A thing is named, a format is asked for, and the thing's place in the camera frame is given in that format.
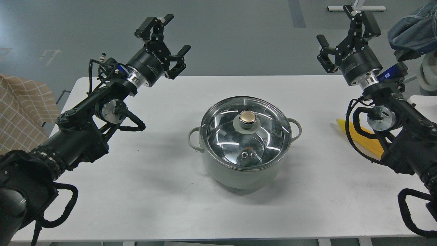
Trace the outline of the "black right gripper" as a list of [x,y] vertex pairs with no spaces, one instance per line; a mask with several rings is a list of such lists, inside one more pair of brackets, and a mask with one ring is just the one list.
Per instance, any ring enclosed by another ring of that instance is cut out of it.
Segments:
[[368,45],[371,39],[381,35],[381,30],[371,12],[354,10],[351,5],[343,5],[343,10],[351,20],[347,36],[334,48],[329,46],[324,35],[317,35],[321,46],[317,59],[327,73],[340,69],[348,85],[352,86],[359,76],[382,70],[381,63]]

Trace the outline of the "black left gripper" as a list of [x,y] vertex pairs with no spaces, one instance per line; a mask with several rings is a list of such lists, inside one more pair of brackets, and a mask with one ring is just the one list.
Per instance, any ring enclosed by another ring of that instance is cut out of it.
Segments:
[[[164,27],[173,18],[173,14],[161,18],[147,17],[136,29],[134,36],[144,42],[144,47],[126,64],[127,80],[136,87],[153,86],[164,71],[167,79],[174,80],[186,68],[184,56],[192,47],[184,45],[177,55],[171,55],[164,42]],[[176,62],[173,68],[169,68],[171,62]]]

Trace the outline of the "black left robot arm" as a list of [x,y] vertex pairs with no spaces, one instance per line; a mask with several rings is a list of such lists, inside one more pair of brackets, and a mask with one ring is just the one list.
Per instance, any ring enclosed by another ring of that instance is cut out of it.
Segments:
[[1,245],[35,222],[31,245],[42,228],[54,228],[70,216],[78,189],[56,180],[81,162],[92,163],[109,151],[116,131],[143,131],[145,123],[128,110],[124,100],[140,86],[153,86],[165,75],[175,79],[185,68],[184,45],[172,55],[164,42],[164,27],[173,19],[147,17],[134,35],[144,46],[126,63],[106,58],[89,61],[87,97],[56,119],[59,131],[33,150],[13,150],[1,156]]

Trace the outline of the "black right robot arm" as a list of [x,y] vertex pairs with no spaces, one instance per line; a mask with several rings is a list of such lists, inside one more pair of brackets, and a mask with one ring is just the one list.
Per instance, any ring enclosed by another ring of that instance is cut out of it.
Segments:
[[381,30],[368,11],[344,5],[351,21],[348,34],[336,47],[330,47],[324,35],[318,61],[328,73],[340,70],[349,86],[359,85],[362,96],[352,99],[346,113],[346,135],[356,149],[349,131],[352,118],[356,132],[377,140],[383,153],[380,160],[362,154],[371,162],[384,165],[395,173],[416,174],[428,193],[405,188],[398,194],[400,214],[413,233],[436,238],[436,231],[421,230],[411,218],[407,196],[427,201],[426,208],[436,219],[436,123],[428,120],[404,97],[404,80],[408,68],[404,61],[436,52],[436,1],[430,0],[402,18],[387,37],[397,63],[382,71],[382,65],[368,45]]

